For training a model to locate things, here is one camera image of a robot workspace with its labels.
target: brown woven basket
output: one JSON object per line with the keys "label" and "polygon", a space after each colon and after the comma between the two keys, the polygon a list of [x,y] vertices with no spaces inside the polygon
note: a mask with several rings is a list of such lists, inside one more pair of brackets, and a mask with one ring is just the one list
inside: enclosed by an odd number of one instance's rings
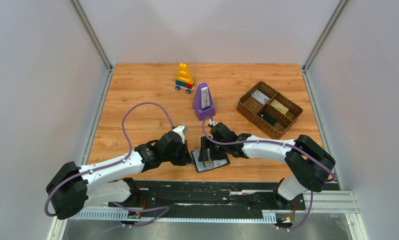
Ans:
{"label": "brown woven basket", "polygon": [[[257,89],[270,98],[266,104],[261,104],[251,96],[251,94],[253,94]],[[283,115],[270,105],[273,100],[277,100],[288,108],[286,115]],[[239,99],[236,110],[272,139],[280,139],[297,121],[298,117],[303,112],[303,109],[300,106],[293,103],[262,81],[259,81]],[[264,121],[260,117],[260,114],[263,112],[275,118],[277,123],[272,126]]]}

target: gray floor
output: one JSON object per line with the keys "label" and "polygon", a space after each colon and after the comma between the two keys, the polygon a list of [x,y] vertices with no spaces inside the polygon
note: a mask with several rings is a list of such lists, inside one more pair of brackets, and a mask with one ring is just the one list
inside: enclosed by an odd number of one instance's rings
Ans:
{"label": "gray floor", "polygon": [[[296,224],[305,214],[296,213]],[[154,222],[147,226],[116,228],[120,223],[105,220],[69,220],[69,240],[351,240],[344,214],[315,213],[300,229],[283,232],[272,224]]]}

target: white wall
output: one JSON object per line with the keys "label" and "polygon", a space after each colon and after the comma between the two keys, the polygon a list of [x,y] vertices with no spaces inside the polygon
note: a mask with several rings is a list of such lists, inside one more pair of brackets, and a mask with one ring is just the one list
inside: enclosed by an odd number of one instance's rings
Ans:
{"label": "white wall", "polygon": [[113,64],[304,64],[338,1],[80,0]]}
{"label": "white wall", "polygon": [[309,71],[371,240],[399,240],[399,0],[352,0]]}
{"label": "white wall", "polygon": [[67,0],[0,0],[0,240],[45,239],[45,191],[80,162],[106,70]]}

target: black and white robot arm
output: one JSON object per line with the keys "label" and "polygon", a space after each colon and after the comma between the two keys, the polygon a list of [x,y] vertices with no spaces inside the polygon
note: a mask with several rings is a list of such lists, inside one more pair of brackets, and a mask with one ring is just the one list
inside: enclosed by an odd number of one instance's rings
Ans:
{"label": "black and white robot arm", "polygon": [[248,133],[236,135],[223,123],[215,123],[212,120],[209,126],[213,140],[220,143],[238,142],[238,144],[218,145],[219,149],[226,153],[236,158],[275,160],[289,166],[292,175],[283,178],[275,189],[275,201],[280,207],[308,190],[321,192],[330,175],[315,162],[308,158],[304,159],[298,149],[309,154],[329,171],[335,166],[334,158],[306,135],[291,140],[274,140]]}
{"label": "black and white robot arm", "polygon": [[149,141],[135,147],[129,157],[121,156],[90,165],[76,166],[68,162],[62,166],[46,191],[50,195],[54,188],[71,176],[78,175],[51,197],[58,219],[67,219],[81,209],[109,202],[124,202],[131,197],[135,185],[121,177],[158,168],[163,162],[184,166],[192,163],[185,134],[188,128],[178,126],[165,133],[160,140]]}

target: wooden table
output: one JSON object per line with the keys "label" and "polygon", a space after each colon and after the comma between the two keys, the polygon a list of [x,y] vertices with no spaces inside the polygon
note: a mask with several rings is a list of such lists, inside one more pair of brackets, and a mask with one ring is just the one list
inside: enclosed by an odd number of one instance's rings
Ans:
{"label": "wooden table", "polygon": [[[187,125],[189,151],[201,147],[201,122],[196,118],[192,101],[194,92],[175,90],[178,71],[175,64],[117,64],[96,130],[88,164],[98,163],[126,153],[128,143],[122,133],[122,118],[134,105],[156,102],[170,114],[174,124]],[[298,121],[282,139],[296,139],[305,134],[322,145],[303,75],[298,64],[214,64],[191,63],[189,70],[195,84],[207,82],[215,105],[216,122],[223,122],[236,134],[250,133],[268,138],[236,111],[239,98],[258,81],[264,81],[303,108]],[[142,105],[127,118],[125,129],[134,147],[159,139],[171,130],[165,114],[154,105]],[[198,173],[193,164],[161,164],[136,175],[142,180],[260,181],[278,182],[291,172],[285,164],[266,159],[230,157],[230,165]]]}

